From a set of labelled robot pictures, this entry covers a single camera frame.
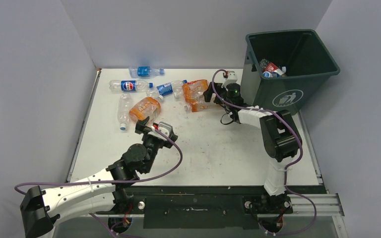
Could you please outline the clear bottle white cap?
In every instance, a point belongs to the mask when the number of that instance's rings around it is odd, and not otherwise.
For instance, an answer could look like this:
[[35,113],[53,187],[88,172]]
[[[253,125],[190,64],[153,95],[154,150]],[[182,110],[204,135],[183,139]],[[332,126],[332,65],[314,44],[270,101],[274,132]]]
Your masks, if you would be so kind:
[[265,71],[270,71],[270,72],[277,72],[281,75],[281,77],[284,77],[286,76],[286,67],[278,67],[277,65],[275,65],[274,63],[270,62],[269,60],[267,59],[262,59],[260,62],[259,62],[259,65],[261,67],[261,71],[262,73],[265,72]]

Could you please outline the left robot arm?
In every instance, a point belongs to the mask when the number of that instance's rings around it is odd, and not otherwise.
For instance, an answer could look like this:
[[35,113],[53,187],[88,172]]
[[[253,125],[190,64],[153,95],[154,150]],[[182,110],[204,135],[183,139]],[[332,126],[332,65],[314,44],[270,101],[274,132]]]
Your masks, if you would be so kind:
[[161,121],[148,126],[148,122],[149,118],[139,120],[135,126],[135,133],[142,135],[142,143],[131,145],[120,159],[91,176],[72,183],[24,183],[29,187],[20,204],[25,236],[42,237],[60,223],[89,213],[123,213],[130,200],[127,187],[174,171],[139,178],[140,174],[150,172],[158,150],[176,146],[178,139],[170,124]]

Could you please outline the clear unlabelled bottle blue cap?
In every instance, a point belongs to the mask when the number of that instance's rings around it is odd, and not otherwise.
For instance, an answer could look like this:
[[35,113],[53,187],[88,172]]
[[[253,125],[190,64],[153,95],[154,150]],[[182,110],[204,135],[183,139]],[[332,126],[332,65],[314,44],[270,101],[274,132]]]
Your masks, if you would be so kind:
[[126,131],[129,125],[129,111],[133,106],[133,99],[130,94],[121,94],[118,103],[117,119],[121,131]]

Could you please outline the dark green trash bin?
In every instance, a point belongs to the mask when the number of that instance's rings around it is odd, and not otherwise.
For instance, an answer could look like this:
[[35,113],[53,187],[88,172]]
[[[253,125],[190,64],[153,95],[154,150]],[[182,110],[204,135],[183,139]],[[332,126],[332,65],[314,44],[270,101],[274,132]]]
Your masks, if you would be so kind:
[[[340,68],[315,30],[283,30],[246,35],[241,96],[252,106],[296,114]],[[259,62],[286,67],[286,76],[265,78]]]

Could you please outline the white knob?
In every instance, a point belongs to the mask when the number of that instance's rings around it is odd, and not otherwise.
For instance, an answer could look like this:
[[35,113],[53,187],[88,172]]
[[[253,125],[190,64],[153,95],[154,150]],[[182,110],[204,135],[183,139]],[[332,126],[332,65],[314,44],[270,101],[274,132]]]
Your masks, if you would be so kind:
[[144,203],[144,201],[140,201],[140,202],[138,202],[137,207],[138,207],[139,210],[143,210],[143,209],[145,208],[145,203]]

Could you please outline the large orange label bottle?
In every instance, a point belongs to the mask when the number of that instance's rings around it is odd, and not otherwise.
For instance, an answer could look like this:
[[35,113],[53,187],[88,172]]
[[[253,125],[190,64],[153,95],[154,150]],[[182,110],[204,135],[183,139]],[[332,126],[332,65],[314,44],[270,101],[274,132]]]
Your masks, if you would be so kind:
[[203,93],[207,90],[207,88],[208,81],[206,79],[194,80],[184,83],[178,89],[175,89],[173,96],[177,100],[184,99],[187,103],[195,100],[203,100]]

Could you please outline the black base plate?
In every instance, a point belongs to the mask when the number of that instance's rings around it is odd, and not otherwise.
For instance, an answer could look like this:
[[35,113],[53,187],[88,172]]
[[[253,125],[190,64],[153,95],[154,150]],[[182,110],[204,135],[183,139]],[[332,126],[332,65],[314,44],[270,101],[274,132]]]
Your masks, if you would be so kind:
[[[138,202],[145,208],[139,210]],[[268,198],[241,195],[146,195],[135,196],[123,211],[106,212],[108,226],[124,233],[133,221],[141,219],[144,229],[223,229],[254,230],[259,222],[280,228],[283,216],[292,214],[289,197]]]

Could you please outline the clear bottle blue label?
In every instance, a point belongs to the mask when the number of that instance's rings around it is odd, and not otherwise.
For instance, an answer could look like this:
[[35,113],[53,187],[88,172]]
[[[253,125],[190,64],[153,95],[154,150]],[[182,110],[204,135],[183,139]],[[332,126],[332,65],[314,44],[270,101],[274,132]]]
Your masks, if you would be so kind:
[[129,67],[128,70],[132,78],[150,78],[165,75],[164,69],[150,66]]
[[273,78],[273,77],[281,77],[281,75],[277,72],[270,72],[270,71],[265,71],[262,73],[262,75],[265,78]]
[[173,95],[176,100],[178,100],[183,95],[183,86],[187,84],[187,80],[175,80],[165,84],[161,84],[150,88],[146,95],[148,97],[157,98],[161,96],[162,98]]

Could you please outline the pepsi bottle blue cap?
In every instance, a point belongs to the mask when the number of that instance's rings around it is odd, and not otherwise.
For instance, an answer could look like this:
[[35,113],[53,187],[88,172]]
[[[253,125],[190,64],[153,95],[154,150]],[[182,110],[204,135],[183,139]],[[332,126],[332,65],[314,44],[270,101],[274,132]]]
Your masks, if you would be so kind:
[[153,88],[153,83],[145,80],[111,80],[109,89],[114,93],[146,92]]

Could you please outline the orange label crushed bottle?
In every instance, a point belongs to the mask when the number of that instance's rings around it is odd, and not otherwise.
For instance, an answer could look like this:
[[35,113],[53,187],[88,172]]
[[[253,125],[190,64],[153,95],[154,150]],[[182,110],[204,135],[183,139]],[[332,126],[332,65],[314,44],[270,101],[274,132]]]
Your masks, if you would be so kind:
[[134,122],[149,118],[148,123],[153,123],[161,113],[162,100],[157,97],[145,97],[136,103],[129,111],[129,116]]

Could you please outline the clear bottle blue label tilted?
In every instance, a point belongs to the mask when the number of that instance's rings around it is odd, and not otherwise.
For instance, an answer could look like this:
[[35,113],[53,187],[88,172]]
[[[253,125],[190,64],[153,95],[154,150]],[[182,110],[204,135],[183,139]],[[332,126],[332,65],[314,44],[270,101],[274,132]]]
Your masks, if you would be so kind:
[[165,84],[161,84],[150,88],[146,95],[148,97],[157,98],[161,96],[162,98],[173,95],[176,100],[178,100],[183,95],[183,86],[187,84],[187,80],[175,80]]

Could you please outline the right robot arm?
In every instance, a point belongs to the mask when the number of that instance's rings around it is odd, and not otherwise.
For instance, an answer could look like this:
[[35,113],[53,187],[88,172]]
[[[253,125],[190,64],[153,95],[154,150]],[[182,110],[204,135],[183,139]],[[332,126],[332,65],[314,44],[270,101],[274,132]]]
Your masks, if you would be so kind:
[[274,212],[280,207],[279,196],[286,192],[287,173],[293,158],[302,156],[302,140],[288,110],[274,112],[249,106],[241,96],[240,85],[211,82],[204,92],[204,100],[220,105],[231,122],[256,127],[262,135],[264,149],[271,158],[264,182],[267,195],[261,198],[261,207]]

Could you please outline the aluminium rail frame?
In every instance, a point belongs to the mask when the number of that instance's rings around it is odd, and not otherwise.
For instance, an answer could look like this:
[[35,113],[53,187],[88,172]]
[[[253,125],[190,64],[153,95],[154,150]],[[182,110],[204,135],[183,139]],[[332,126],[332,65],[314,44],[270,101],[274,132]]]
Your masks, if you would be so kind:
[[[337,194],[290,194],[292,214],[285,214],[281,227],[259,222],[258,228],[268,236],[316,238],[346,238],[348,233],[343,222],[343,209]],[[108,221],[109,216],[101,212],[97,218]]]

